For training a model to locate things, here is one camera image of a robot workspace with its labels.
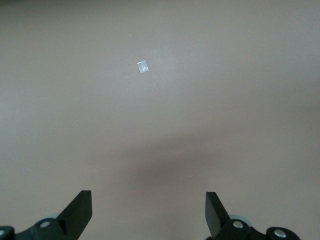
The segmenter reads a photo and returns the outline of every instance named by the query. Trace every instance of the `clear tape piece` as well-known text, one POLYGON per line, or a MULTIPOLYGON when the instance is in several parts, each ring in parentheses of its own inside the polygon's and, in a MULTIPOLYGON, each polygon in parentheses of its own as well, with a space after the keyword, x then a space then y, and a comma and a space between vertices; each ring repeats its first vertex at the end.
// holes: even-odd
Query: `clear tape piece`
POLYGON ((137 64, 138 64, 140 73, 143 74, 143 73, 149 71, 149 68, 148 68, 146 61, 141 61, 141 62, 138 62, 137 64))

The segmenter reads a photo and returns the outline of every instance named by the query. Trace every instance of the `bolt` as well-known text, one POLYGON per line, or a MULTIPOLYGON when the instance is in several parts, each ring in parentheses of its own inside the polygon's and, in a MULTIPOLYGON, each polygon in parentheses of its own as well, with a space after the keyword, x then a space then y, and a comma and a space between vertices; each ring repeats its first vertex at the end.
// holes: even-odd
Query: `bolt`
POLYGON ((49 225, 50 225, 49 221, 44 221, 40 224, 40 228, 45 228, 45 227, 48 227, 49 225))
POLYGON ((236 227, 237 229, 243 229, 244 225, 240 221, 234 221, 233 226, 236 227))
POLYGON ((278 236, 279 238, 283 238, 283 239, 287 237, 286 233, 280 229, 274 230, 274 235, 278 236))

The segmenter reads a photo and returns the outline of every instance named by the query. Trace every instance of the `small clear square object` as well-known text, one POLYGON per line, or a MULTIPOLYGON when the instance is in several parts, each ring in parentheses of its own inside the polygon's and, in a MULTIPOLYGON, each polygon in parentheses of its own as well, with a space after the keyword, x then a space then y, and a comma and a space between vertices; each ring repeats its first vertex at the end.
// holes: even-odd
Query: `small clear square object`
POLYGON ((144 73, 146 71, 149 71, 149 68, 148 68, 146 61, 138 62, 138 67, 139 67, 140 73, 144 73))

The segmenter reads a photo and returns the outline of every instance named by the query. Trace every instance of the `gray surface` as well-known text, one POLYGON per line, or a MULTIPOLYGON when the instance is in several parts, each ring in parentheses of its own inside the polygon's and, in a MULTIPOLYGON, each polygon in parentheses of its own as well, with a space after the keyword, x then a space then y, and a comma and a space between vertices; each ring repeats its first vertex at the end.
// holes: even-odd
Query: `gray surface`
POLYGON ((84 189, 82 240, 204 240, 215 191, 263 233, 317 239, 319 12, 318 0, 0 5, 0 225, 22 231, 84 189))

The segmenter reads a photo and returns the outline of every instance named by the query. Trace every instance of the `round metal screw head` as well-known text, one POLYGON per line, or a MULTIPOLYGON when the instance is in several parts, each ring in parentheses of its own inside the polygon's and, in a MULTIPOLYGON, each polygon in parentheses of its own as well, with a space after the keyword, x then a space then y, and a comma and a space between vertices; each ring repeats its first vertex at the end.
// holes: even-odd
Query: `round metal screw head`
POLYGON ((233 222, 233 226, 237 229, 243 229, 244 228, 244 225, 242 224, 242 222, 240 221, 234 221, 233 222))
POLYGON ((283 239, 287 237, 286 233, 280 229, 274 230, 274 235, 278 236, 279 238, 283 238, 283 239))
POLYGON ((45 227, 48 227, 49 225, 50 225, 49 221, 44 221, 40 224, 40 228, 45 228, 45 227))

